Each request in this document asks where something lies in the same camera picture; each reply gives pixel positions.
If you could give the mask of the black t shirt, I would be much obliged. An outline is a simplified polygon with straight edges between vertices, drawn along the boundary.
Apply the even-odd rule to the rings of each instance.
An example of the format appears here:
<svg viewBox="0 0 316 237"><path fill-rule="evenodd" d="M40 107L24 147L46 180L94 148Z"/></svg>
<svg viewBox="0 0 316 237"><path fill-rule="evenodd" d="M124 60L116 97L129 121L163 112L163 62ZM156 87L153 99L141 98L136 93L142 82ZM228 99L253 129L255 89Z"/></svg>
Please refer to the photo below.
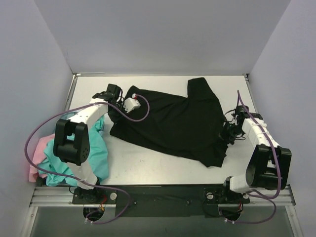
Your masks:
<svg viewBox="0 0 316 237"><path fill-rule="evenodd" d="M140 108L130 112L135 122L111 111L110 135L164 154L221 167L228 148L220 137L225 116L205 78L190 79L187 96L131 86L127 97L139 94Z"/></svg>

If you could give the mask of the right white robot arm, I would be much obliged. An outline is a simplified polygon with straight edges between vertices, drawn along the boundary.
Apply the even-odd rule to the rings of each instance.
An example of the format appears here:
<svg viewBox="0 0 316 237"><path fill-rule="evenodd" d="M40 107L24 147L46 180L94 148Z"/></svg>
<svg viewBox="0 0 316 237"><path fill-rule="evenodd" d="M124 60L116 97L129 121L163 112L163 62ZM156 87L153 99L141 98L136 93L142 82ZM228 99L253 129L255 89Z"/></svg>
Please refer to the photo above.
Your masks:
<svg viewBox="0 0 316 237"><path fill-rule="evenodd" d="M292 152L272 138L260 114L251 113L242 105L230 112L233 119L224 123L219 138L226 145L233 145L235 140L246 137L253 152L245 173L226 179L227 186L220 190L222 200L232 202L238 193L254 192L258 197L275 199L287 185Z"/></svg>

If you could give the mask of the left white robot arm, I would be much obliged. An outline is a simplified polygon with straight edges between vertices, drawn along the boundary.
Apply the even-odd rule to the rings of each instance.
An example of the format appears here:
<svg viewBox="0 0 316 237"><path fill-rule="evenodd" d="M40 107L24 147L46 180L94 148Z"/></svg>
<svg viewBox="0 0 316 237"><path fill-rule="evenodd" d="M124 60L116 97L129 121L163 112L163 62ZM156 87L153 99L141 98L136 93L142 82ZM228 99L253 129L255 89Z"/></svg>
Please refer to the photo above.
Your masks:
<svg viewBox="0 0 316 237"><path fill-rule="evenodd" d="M102 192L94 185L98 179L88 162L90 153L89 130L95 122L109 110L109 104L119 107L122 89L109 84L106 91L96 93L88 107L79 110L68 119L59 119L55 127L53 153L66 163L78 180L78 186L84 191L89 203L97 203Z"/></svg>

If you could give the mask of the clear plastic bin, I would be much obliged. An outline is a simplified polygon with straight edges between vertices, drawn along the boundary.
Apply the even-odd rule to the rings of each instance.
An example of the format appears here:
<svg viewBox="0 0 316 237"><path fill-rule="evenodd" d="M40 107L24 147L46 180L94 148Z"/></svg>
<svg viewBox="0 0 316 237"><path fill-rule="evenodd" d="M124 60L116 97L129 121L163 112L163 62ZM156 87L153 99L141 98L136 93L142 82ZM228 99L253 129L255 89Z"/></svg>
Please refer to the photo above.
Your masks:
<svg viewBox="0 0 316 237"><path fill-rule="evenodd" d="M68 120L69 118L75 116L77 113L78 113L77 111L74 111L74 112L69 112L69 113L63 114L63 115L57 120L56 125L55 125L55 128L54 128L53 131L54 131L54 132L56 131L57 124L58 124L58 121L59 121L59 120L61 120L61 119L62 119L62 120Z"/></svg>

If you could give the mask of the teal t shirt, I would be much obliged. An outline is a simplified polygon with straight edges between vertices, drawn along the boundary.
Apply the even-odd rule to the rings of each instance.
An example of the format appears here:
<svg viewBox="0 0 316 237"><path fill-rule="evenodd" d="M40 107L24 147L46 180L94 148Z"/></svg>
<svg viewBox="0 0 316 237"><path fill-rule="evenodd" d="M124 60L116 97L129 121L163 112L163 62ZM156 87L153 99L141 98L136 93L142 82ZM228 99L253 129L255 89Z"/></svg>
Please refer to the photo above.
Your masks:
<svg viewBox="0 0 316 237"><path fill-rule="evenodd" d="M90 152L88 162L91 165L93 173L99 181L103 181L109 177L108 169L108 150L103 140L104 117L100 117L89 130ZM62 173L73 176L73 172L68 165L53 154L54 140L51 139L44 149L45 159L39 163L38 167L48 171ZM47 186L57 186L61 183L67 183L70 186L76 187L77 180L48 173L46 177Z"/></svg>

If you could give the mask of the pink t shirt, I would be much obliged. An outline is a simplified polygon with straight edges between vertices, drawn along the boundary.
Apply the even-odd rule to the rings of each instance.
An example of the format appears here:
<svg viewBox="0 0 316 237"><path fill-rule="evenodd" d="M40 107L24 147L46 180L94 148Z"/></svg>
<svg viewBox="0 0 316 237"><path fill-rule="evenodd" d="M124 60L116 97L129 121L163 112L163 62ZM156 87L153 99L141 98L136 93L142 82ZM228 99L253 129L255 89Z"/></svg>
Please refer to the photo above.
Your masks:
<svg viewBox="0 0 316 237"><path fill-rule="evenodd" d="M46 137L42 137L39 139L38 144L36 146L32 161L34 164L39 165L46 158L44 154L44 149L47 147L48 142L52 141L55 137L55 134L51 134ZM30 166L29 170L29 182L35 183L38 177L46 178L47 174L39 174L37 168Z"/></svg>

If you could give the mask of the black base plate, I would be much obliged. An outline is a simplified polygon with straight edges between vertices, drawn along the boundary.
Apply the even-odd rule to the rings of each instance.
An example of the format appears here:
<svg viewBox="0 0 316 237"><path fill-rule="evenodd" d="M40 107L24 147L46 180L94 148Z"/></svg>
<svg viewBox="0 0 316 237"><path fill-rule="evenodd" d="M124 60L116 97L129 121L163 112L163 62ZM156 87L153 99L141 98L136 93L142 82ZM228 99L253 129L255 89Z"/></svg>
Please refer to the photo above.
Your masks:
<svg viewBox="0 0 316 237"><path fill-rule="evenodd" d="M233 216L249 203L248 196L229 191L221 184L75 188L72 199L72 204L95 205L103 212L115 205L115 214L121 213L123 217L217 217L220 205Z"/></svg>

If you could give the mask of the aluminium rail frame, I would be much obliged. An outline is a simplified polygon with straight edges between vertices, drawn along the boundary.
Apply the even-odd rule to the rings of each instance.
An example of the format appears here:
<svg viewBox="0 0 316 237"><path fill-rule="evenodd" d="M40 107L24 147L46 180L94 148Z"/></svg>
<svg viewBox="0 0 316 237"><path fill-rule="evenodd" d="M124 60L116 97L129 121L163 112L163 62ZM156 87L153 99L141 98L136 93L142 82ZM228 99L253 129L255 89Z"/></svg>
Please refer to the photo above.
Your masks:
<svg viewBox="0 0 316 237"><path fill-rule="evenodd" d="M73 204L73 194L65 187L36 187L29 207L98 207L97 204ZM287 186L273 200L277 206L295 206L291 187Z"/></svg>

